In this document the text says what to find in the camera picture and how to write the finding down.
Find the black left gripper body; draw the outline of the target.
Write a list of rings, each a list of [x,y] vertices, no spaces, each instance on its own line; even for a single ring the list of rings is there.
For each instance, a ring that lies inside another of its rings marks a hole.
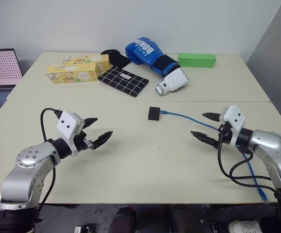
[[[77,133],[73,139],[78,151],[91,149],[92,147],[91,141],[86,139],[87,134],[83,130],[84,128],[82,127],[80,132]]]

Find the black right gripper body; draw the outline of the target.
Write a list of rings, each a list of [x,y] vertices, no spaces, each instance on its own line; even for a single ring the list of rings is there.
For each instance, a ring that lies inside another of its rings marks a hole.
[[[214,115],[214,121],[220,121],[219,119],[220,115]],[[223,137],[223,143],[225,144],[230,144],[231,142],[231,138],[232,138],[232,131],[231,131],[231,124],[229,122],[225,122],[225,123],[222,123],[221,126],[219,127],[218,131],[219,131],[219,134],[218,136],[222,136]],[[219,145],[219,142],[216,141],[214,146],[218,146]]]

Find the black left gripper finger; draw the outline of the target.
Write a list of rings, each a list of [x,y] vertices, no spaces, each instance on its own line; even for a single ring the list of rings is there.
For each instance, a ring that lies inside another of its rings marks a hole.
[[[101,145],[103,145],[113,134],[113,131],[108,131],[104,134],[102,134],[101,136],[99,136],[95,141],[91,142],[92,150],[97,149],[98,147],[100,147]]]
[[[90,125],[92,125],[94,122],[96,122],[98,120],[98,118],[86,118],[84,120],[84,125],[83,125],[83,128],[87,128],[89,127]]]

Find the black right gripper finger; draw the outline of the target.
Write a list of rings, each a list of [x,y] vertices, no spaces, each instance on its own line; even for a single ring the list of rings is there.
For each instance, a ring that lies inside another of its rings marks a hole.
[[[203,113],[202,116],[212,120],[212,121],[216,121],[216,122],[220,122],[220,114],[219,113],[211,113],[211,112],[208,112],[208,113]]]
[[[206,143],[208,145],[211,145],[213,147],[216,147],[216,140],[213,138],[208,137],[206,134],[196,131],[191,131],[191,134],[197,138],[199,141]]]

